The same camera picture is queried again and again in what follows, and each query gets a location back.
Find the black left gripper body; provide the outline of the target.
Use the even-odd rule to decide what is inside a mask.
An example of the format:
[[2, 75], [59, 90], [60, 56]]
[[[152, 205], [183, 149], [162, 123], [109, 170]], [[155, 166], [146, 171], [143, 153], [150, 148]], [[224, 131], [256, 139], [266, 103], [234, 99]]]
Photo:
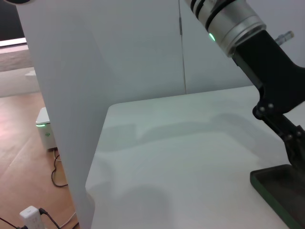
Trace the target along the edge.
[[267, 31], [239, 44], [233, 60], [259, 92], [254, 108], [258, 118], [286, 114], [305, 101], [305, 69], [294, 64]]

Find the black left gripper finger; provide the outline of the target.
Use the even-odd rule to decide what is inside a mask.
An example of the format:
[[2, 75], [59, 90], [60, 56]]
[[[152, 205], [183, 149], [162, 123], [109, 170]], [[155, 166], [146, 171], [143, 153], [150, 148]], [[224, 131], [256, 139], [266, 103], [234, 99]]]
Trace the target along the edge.
[[305, 170], [305, 131], [298, 125], [294, 125], [283, 114], [281, 115], [259, 115], [284, 142], [286, 153], [290, 164], [298, 171]]

